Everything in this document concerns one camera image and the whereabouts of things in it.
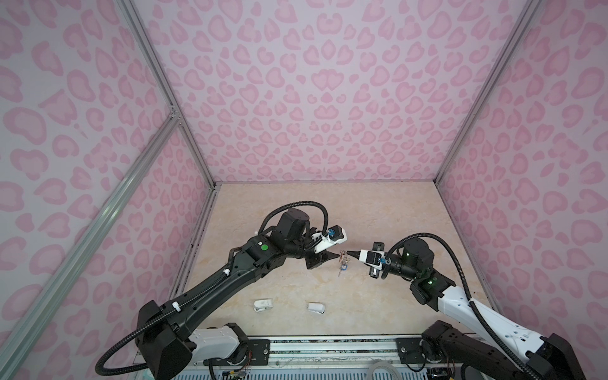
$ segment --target pink leopard print wall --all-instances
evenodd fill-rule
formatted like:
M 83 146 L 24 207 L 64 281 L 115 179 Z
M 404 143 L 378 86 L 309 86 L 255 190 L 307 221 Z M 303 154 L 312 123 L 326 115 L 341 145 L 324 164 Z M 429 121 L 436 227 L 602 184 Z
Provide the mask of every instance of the pink leopard print wall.
M 207 192 L 176 131 L 15 379 L 102 379 L 95 363 L 135 329 L 139 308 L 167 300 Z M 136 351 L 130 343 L 107 366 Z
M 112 0 L 0 4 L 0 344 L 167 114 Z
M 138 0 L 217 181 L 432 179 L 523 0 Z
M 503 312 L 608 371 L 608 4 L 551 0 L 440 191 Z

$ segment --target marble tabletop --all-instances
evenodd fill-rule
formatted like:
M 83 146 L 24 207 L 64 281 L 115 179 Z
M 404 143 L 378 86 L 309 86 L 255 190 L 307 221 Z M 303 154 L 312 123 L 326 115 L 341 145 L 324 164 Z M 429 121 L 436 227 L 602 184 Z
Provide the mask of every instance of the marble tabletop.
M 442 237 L 456 253 L 471 292 L 488 304 L 479 278 L 432 182 L 226 184 L 221 186 L 201 248 L 190 273 L 188 288 L 214 273 L 233 247 L 244 244 L 275 208 L 294 201 L 317 201 L 328 210 L 330 226 L 342 226 L 348 241 L 334 247 L 371 249 L 383 241 L 388 249 L 415 232 Z M 322 227 L 318 209 L 302 207 L 311 225 Z M 276 216 L 268 224 L 278 221 Z M 435 268 L 460 281 L 443 247 L 426 239 L 435 252 Z M 311 271 L 303 260 L 285 264 L 241 290 L 201 324 L 220 327 L 236 322 L 248 335 L 419 334 L 437 319 L 468 330 L 458 322 L 420 305 L 409 283 L 389 275 L 385 280 L 368 275 L 368 267 L 351 260 L 340 274 L 339 262 L 328 261 Z M 272 299 L 271 310 L 256 313 L 254 301 Z M 309 302 L 323 303 L 325 314 L 306 310 Z

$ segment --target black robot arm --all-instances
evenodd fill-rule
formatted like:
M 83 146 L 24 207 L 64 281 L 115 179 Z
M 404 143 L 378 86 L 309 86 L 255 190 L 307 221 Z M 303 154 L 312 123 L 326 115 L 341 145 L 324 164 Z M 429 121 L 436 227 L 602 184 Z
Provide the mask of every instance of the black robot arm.
M 308 215 L 293 207 L 315 206 L 324 215 L 321 231 L 310 228 Z M 276 226 L 266 228 L 272 216 L 282 214 Z M 266 217 L 260 233 L 242 247 L 230 251 L 226 265 L 186 293 L 158 305 L 144 305 L 137 330 L 110 348 L 97 362 L 95 371 L 115 376 L 149 368 L 156 380 L 169 380 L 193 359 L 223 358 L 238 363 L 247 351 L 248 338 L 234 323 L 194 334 L 201 322 L 245 286 L 283 265 L 288 257 L 304 258 L 308 269 L 338 255 L 326 249 L 346 241 L 340 226 L 327 228 L 327 211 L 311 201 L 279 207 Z M 135 340 L 145 363 L 123 368 L 105 368 L 105 362 L 120 348 Z

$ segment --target aluminum frame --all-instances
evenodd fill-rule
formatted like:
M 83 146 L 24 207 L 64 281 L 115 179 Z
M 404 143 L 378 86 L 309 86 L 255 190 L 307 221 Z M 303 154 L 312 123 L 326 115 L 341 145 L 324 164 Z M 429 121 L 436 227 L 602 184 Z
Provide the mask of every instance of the aluminum frame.
M 477 260 L 475 259 L 475 257 L 472 254 L 473 249 L 467 243 L 467 241 L 465 239 L 465 235 L 462 232 L 462 229 L 456 223 L 456 220 L 454 220 L 454 216 L 450 212 L 450 208 L 448 207 L 446 200 L 443 198 L 443 195 L 441 195 L 441 192 L 439 191 L 439 189 L 437 189 L 437 192 L 439 193 L 439 198 L 441 198 L 441 202 L 443 202 L 443 206 L 446 208 L 447 214 L 449 215 L 450 220 L 452 221 L 452 225 L 454 226 L 454 229 L 456 230 L 456 233 L 458 234 L 458 238 L 460 239 L 462 246 L 465 248 L 466 255 L 469 258 L 469 261 L 471 262 L 471 266 L 473 267 L 473 270 L 475 271 L 475 275 L 477 275 L 477 278 L 479 278 L 479 283 L 481 284 L 482 289 L 486 294 L 486 298 L 488 299 L 488 302 L 490 303 L 490 307 L 492 309 L 496 310 L 498 313 L 501 313 L 504 315 L 502 307 L 500 306 L 498 299 L 496 299 L 496 295 L 494 295 L 494 291 L 492 290 L 492 287 L 488 283 L 488 280 L 486 279 L 486 276 L 483 273 L 483 270 L 481 269 L 481 267 L 479 266 L 479 263 L 477 262 Z
M 178 275 L 175 278 L 173 290 L 168 299 L 173 299 L 187 290 L 186 286 L 188 285 L 190 272 L 192 271 L 194 260 L 196 259 L 196 255 L 201 247 L 201 242 L 205 235 L 205 229 L 207 227 L 207 223 L 209 222 L 209 218 L 211 217 L 213 206 L 215 206 L 215 199 L 217 199 L 219 189 L 220 185 L 216 185 L 216 187 L 211 189 L 207 195 L 207 199 L 205 200 L 203 209 L 199 215 L 199 219 L 196 222 L 195 230 L 192 233 L 193 235 L 190 240 L 190 248 L 184 255 Z
M 173 112 L 177 114 L 177 117 L 183 119 L 183 124 L 180 125 L 180 129 L 185 137 L 188 148 L 192 152 L 192 155 L 195 158 L 195 162 L 199 167 L 201 173 L 205 177 L 205 181 L 210 188 L 215 186 L 215 181 L 213 180 L 213 176 L 209 171 L 209 167 L 205 163 L 205 159 L 202 155 L 201 149 L 196 143 L 196 139 L 192 134 L 192 129 L 188 125 L 188 122 L 185 118 L 183 118 L 183 112 L 181 107 L 179 106 L 179 102 L 173 92 L 173 88 L 169 83 L 167 75 L 162 68 L 161 61 L 156 54 L 154 46 L 146 32 L 146 28 L 143 25 L 143 21 L 141 16 L 139 15 L 139 11 L 137 7 L 133 3 L 133 0 L 115 0 L 116 4 L 119 6 L 120 10 L 123 13 L 126 23 L 129 25 L 131 29 L 131 33 L 135 37 L 137 41 L 137 45 L 139 45 L 139 49 L 142 51 L 143 57 L 146 60 L 146 63 L 150 67 L 154 78 L 156 79 L 156 83 L 159 85 L 159 89 L 161 90 L 163 96 L 165 97 L 165 101 L 167 105 L 171 108 Z
M 473 339 L 483 339 L 477 334 L 467 334 Z M 336 336 L 249 336 L 250 339 L 269 339 L 268 365 L 256 366 L 256 370 L 273 370 L 278 368 L 293 369 L 330 369 L 330 368 L 367 368 L 371 363 L 381 360 L 389 361 L 396 368 L 406 367 L 399 362 L 399 354 L 395 339 L 420 338 L 420 334 L 399 335 L 336 335 Z M 135 364 L 143 363 L 143 357 L 138 354 Z M 445 364 L 427 363 L 427 367 L 445 367 Z M 230 367 L 215 367 L 225 370 Z M 190 363 L 185 371 L 207 371 L 202 363 Z M 131 379 L 140 379 L 141 375 L 133 375 Z
M 470 130 L 473 129 L 473 126 L 475 126 L 479 114 L 488 102 L 490 96 L 492 96 L 494 88 L 496 88 L 498 85 L 502 74 L 505 72 L 512 57 L 515 55 L 517 48 L 519 48 L 519 46 L 522 44 L 523 39 L 530 30 L 535 17 L 537 17 L 539 14 L 538 11 L 543 3 L 544 0 L 528 0 L 524 5 L 522 13 L 520 13 L 519 17 L 517 18 L 515 26 L 511 30 L 509 37 L 507 38 L 499 56 L 496 59 L 496 63 L 492 67 L 488 78 L 482 86 L 482 90 L 479 92 L 479 95 L 471 106 L 471 110 L 469 110 L 469 113 L 465 117 L 462 127 L 458 131 L 458 134 L 456 135 L 454 142 L 452 142 L 450 149 L 447 151 L 446 158 L 443 160 L 443 163 L 437 171 L 437 176 L 434 180 L 437 186 L 439 186 L 439 184 L 446 177 L 446 174 L 454 163 L 454 160 L 456 160 L 456 156 L 460 151 L 460 148 L 462 148 L 464 145 L 465 137 L 469 134 Z
M 15 325 L 0 351 L 0 380 L 12 379 L 21 368 L 31 349 L 55 316 L 57 309 L 181 123 L 182 121 L 175 114 L 167 117 L 152 141 L 114 189 L 95 220 L 46 283 L 26 315 Z

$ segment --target wire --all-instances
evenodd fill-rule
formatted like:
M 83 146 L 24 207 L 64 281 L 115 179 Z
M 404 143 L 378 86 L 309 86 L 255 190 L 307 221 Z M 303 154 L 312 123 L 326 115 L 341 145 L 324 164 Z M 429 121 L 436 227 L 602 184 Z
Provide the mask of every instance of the wire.
M 486 332 L 490 335 L 490 337 L 494 340 L 494 342 L 496 342 L 496 344 L 500 347 L 500 349 L 515 363 L 516 366 L 519 367 L 519 369 L 521 369 L 522 372 L 524 372 L 526 375 L 533 378 L 534 380 L 542 380 L 531 368 L 526 366 L 525 363 L 521 359 L 519 359 L 519 357 L 513 351 L 511 351 L 511 349 L 502 341 L 501 338 L 498 337 L 498 335 L 496 335 L 494 330 L 492 330 L 490 325 L 488 325 L 486 320 L 483 318 L 483 315 L 477 309 L 477 305 L 472 300 L 471 291 L 469 290 L 469 284 L 466 282 L 465 273 L 463 272 L 462 267 L 460 266 L 460 262 L 458 261 L 458 258 L 456 257 L 456 254 L 454 253 L 454 251 L 452 251 L 452 248 L 450 248 L 450 246 L 447 245 L 447 243 L 445 242 L 444 239 L 440 238 L 439 236 L 435 235 L 434 233 L 428 233 L 428 232 L 414 233 L 413 235 L 410 235 L 408 237 L 405 237 L 405 238 L 399 240 L 394 246 L 392 246 L 389 249 L 388 254 L 393 253 L 397 248 L 400 248 L 401 246 L 403 246 L 403 244 L 407 240 L 414 239 L 414 238 L 431 238 L 431 239 L 437 240 L 439 243 L 441 243 L 441 245 L 446 249 L 446 251 L 448 252 L 450 257 L 452 258 L 452 261 L 454 262 L 454 266 L 456 267 L 456 271 L 458 272 L 458 276 L 460 277 L 460 281 L 462 282 L 462 287 L 465 290 L 465 295 L 466 295 L 466 299 L 469 302 L 469 306 L 473 310 L 473 314 L 475 314 L 477 320 L 479 320 L 479 323 L 482 325 L 483 329 L 486 330 Z
M 235 252 L 238 252 L 240 249 L 241 249 L 241 247 L 237 247 L 237 248 L 233 248 L 230 250 L 230 252 L 228 253 L 228 262 L 224 266 L 226 269 L 232 270 L 232 265 L 234 264 Z M 226 273 L 221 272 L 220 276 L 211 285 L 209 285 L 207 288 L 203 289 L 201 292 L 194 295 L 190 299 L 184 301 L 183 303 L 180 303 L 178 305 L 179 308 L 182 309 L 183 307 L 193 303 L 194 301 L 199 300 L 204 295 L 209 293 L 211 290 L 215 289 L 227 277 L 228 277 L 228 275 Z M 136 364 L 136 365 L 131 365 L 129 367 L 120 367 L 120 368 L 106 368 L 106 367 L 104 367 L 104 365 L 112 357 L 112 355 L 114 355 L 116 352 L 118 352 L 119 349 L 123 348 L 128 342 L 131 342 L 137 336 L 145 333 L 146 331 L 150 330 L 152 327 L 164 322 L 167 318 L 169 318 L 170 316 L 172 316 L 173 314 L 175 314 L 177 312 L 178 312 L 177 309 L 173 308 L 168 313 L 159 315 L 158 317 L 154 318 L 150 322 L 146 323 L 143 327 L 140 327 L 140 328 L 136 329 L 135 331 L 133 331 L 131 334 L 125 336 L 123 339 L 121 339 L 118 343 L 113 345 L 108 351 L 106 351 L 99 358 L 99 360 L 95 364 L 95 372 L 101 376 L 117 376 L 117 375 L 122 375 L 124 373 L 141 371 L 141 370 L 148 368 L 147 363 Z
M 466 369 L 469 368 L 468 364 L 463 364 L 460 367 L 460 380 L 466 380 Z
M 253 356 L 253 353 L 251 351 L 247 350 L 246 354 L 249 356 L 249 358 L 247 359 L 247 362 L 241 368 L 239 368 L 237 371 L 242 371 L 245 367 L 247 367 L 249 365 L 249 363 L 251 363 L 251 357 Z
M 249 360 L 247 361 L 247 366 L 245 367 L 245 373 L 247 373 L 248 371 L 251 371 L 251 358 L 254 355 L 253 352 L 249 352 Z
M 450 366 L 450 357 L 447 355 L 446 355 L 446 364 L 447 364 L 447 375 L 451 379 L 451 378 L 453 378 L 452 367 Z
M 325 208 L 325 206 L 323 206 L 321 203 L 314 202 L 314 201 L 293 202 L 293 203 L 283 205 L 283 206 L 271 211 L 270 214 L 268 214 L 264 218 L 264 221 L 262 222 L 262 225 L 261 225 L 260 229 L 258 230 L 258 235 L 262 234 L 262 232 L 266 228 L 267 223 L 270 221 L 270 219 L 272 219 L 273 216 L 275 216 L 276 214 L 278 214 L 282 211 L 291 209 L 293 207 L 299 207 L 299 206 L 313 206 L 313 207 L 317 207 L 319 210 L 321 210 L 321 212 L 323 212 L 323 230 L 321 231 L 321 233 L 323 234 L 323 236 L 327 236 L 327 225 L 329 224 L 330 217 L 327 214 L 327 209 Z
M 308 243 L 308 245 L 304 246 L 304 250 L 310 250 L 312 248 L 315 248 L 316 246 L 319 245 L 319 243 L 321 243 L 321 241 L 323 241 L 323 239 L 321 239 L 321 237 L 316 238 L 315 240 Z
M 211 376 L 211 380 L 217 380 L 217 378 L 215 377 L 215 371 L 213 371 L 213 364 L 211 364 L 212 361 L 213 359 L 207 360 L 207 363 L 209 363 L 209 376 Z
M 258 235 L 267 235 L 269 232 L 274 231 L 275 228 L 277 228 L 277 226 L 270 226 L 267 229 L 265 229 L 264 231 L 262 231 L 262 233 L 259 233 Z
M 404 356 L 404 358 L 405 358 L 405 360 L 403 360 L 403 361 L 404 361 L 404 362 L 406 362 L 406 366 L 407 366 L 407 368 L 409 368 L 409 369 L 410 369 L 410 371 L 414 371 L 414 372 L 417 372 L 417 373 L 418 373 L 418 372 L 422 372 L 422 370 L 424 370 L 424 366 L 426 366 L 426 360 L 425 360 L 425 361 L 422 363 L 422 367 L 420 367 L 420 368 L 418 368 L 417 370 L 415 370 L 414 368 L 410 367 L 410 365 L 407 363 L 407 354 L 408 354 L 408 353 L 410 353 L 410 352 L 411 352 L 411 351 L 406 351 L 406 352 L 404 353 L 404 355 L 403 355 L 403 356 Z

